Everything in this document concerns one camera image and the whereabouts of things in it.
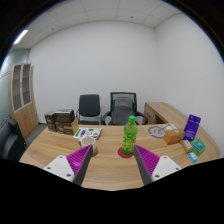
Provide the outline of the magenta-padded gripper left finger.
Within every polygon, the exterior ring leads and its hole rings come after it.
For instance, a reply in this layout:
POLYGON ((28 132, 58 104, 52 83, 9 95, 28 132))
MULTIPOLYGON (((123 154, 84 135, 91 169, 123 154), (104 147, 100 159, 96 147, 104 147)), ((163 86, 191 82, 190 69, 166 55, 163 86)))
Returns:
POLYGON ((44 170, 81 186, 92 154, 93 146, 88 145, 68 156, 59 155, 44 170))

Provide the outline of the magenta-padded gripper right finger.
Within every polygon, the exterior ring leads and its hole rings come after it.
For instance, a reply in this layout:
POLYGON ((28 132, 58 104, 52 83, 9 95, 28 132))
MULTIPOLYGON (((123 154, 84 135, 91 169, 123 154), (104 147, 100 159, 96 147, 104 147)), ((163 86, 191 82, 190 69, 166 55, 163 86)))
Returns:
POLYGON ((138 145, 134 146, 134 156, 144 185, 181 170, 167 155, 158 156, 138 145))

